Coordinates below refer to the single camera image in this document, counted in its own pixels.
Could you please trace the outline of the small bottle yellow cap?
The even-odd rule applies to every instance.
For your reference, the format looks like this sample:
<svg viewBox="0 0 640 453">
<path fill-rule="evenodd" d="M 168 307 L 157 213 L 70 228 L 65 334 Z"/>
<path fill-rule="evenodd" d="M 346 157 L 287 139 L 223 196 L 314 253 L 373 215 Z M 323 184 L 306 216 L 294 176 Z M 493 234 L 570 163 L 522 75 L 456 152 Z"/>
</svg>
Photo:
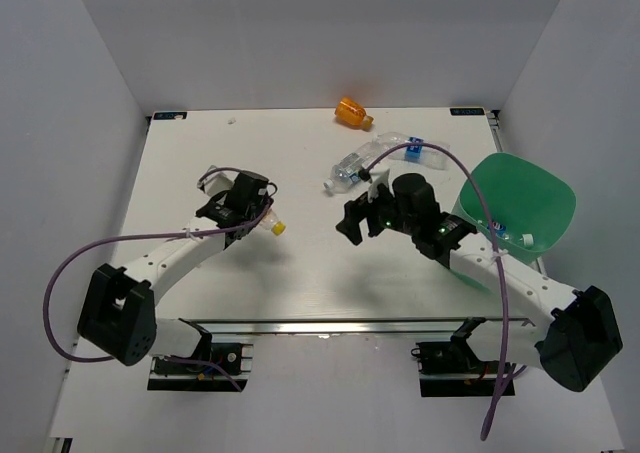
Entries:
<svg viewBox="0 0 640 453">
<path fill-rule="evenodd" d="M 259 226 L 264 230 L 270 231 L 275 236 L 281 235 L 286 230 L 286 225 L 272 208 L 261 219 Z"/>
</svg>

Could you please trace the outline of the clear bottle green blue label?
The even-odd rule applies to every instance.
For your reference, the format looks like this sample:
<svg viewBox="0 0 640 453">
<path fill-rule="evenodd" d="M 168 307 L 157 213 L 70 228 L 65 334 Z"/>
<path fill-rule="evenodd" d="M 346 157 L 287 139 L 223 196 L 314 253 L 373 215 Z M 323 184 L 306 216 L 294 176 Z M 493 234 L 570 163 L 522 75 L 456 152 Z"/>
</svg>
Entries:
<svg viewBox="0 0 640 453">
<path fill-rule="evenodd" d="M 379 142 L 370 141 L 347 154 L 331 168 L 329 177 L 323 182 L 325 191 L 329 194 L 348 192 L 361 181 L 358 172 L 377 158 L 382 150 Z"/>
</svg>

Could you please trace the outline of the orange plastic bottle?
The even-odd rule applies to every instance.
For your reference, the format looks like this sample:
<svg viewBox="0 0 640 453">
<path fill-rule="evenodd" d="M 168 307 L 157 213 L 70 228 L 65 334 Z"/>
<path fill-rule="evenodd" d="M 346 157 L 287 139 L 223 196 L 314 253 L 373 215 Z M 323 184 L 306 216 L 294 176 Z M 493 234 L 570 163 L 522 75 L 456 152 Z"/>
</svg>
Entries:
<svg viewBox="0 0 640 453">
<path fill-rule="evenodd" d="M 374 121 L 363 106 L 349 97 L 343 97 L 339 101 L 334 115 L 339 122 L 362 130 L 369 130 Z"/>
</svg>

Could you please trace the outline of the large clear plastic bottle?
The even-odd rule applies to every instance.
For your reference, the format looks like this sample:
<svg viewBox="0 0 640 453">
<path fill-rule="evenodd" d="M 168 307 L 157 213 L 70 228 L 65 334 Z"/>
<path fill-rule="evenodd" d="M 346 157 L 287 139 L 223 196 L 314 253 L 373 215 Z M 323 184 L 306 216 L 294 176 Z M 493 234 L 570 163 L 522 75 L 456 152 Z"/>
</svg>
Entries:
<svg viewBox="0 0 640 453">
<path fill-rule="evenodd" d="M 531 233 L 522 233 L 517 229 L 508 228 L 503 223 L 493 220 L 490 224 L 486 219 L 477 219 L 477 224 L 486 230 L 485 236 L 491 238 L 490 224 L 492 225 L 495 235 L 498 239 L 502 239 L 511 244 L 515 244 L 521 248 L 531 249 L 535 245 L 534 236 Z"/>
</svg>

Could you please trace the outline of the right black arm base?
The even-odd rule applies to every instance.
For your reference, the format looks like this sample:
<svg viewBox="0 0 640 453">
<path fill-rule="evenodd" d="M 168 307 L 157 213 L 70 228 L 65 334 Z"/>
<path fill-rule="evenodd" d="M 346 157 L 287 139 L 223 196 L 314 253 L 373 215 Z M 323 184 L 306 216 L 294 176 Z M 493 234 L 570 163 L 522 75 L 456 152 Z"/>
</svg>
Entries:
<svg viewBox="0 0 640 453">
<path fill-rule="evenodd" d="M 418 342 L 411 350 L 419 372 L 422 398 L 491 397 L 497 382 L 498 361 L 481 361 L 467 340 L 487 320 L 467 318 L 446 341 Z"/>
</svg>

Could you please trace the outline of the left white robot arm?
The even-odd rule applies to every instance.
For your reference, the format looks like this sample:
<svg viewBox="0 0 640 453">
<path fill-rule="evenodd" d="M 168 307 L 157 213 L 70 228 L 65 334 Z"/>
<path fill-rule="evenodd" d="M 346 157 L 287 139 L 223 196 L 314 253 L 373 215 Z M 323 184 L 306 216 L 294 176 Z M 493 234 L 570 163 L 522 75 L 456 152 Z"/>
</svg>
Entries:
<svg viewBox="0 0 640 453">
<path fill-rule="evenodd" d="M 238 170 L 187 225 L 123 266 L 106 263 L 91 276 L 77 331 L 125 366 L 143 357 L 176 358 L 199 372 L 212 361 L 212 334 L 184 319 L 156 316 L 163 296 L 192 270 L 246 237 L 267 215 L 268 178 Z"/>
</svg>

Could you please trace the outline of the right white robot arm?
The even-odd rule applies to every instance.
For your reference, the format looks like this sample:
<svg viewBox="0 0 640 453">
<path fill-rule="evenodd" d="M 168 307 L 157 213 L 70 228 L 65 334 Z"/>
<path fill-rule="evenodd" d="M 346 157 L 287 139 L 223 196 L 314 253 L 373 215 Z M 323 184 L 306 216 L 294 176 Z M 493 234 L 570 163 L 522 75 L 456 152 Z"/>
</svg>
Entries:
<svg viewBox="0 0 640 453">
<path fill-rule="evenodd" d="M 362 232 L 360 225 L 368 227 Z M 556 383 L 581 392 L 621 351 L 623 344 L 609 296 L 557 282 L 508 254 L 468 221 L 440 209 L 423 176 L 377 179 L 367 192 L 344 205 L 336 229 L 352 244 L 385 230 L 408 235 L 416 249 L 459 277 L 507 295 L 528 325 L 505 327 L 471 317 L 451 335 L 445 358 L 472 372 L 485 362 L 545 371 Z"/>
</svg>

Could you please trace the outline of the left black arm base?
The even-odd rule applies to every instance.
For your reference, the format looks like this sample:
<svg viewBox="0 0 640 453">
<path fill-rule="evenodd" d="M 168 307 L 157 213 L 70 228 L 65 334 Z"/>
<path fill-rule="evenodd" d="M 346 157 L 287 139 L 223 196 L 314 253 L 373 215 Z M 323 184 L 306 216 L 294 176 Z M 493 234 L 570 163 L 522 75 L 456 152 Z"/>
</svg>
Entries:
<svg viewBox="0 0 640 453">
<path fill-rule="evenodd" d="M 242 392 L 253 345 L 184 319 L 159 319 L 147 389 L 162 392 Z"/>
</svg>

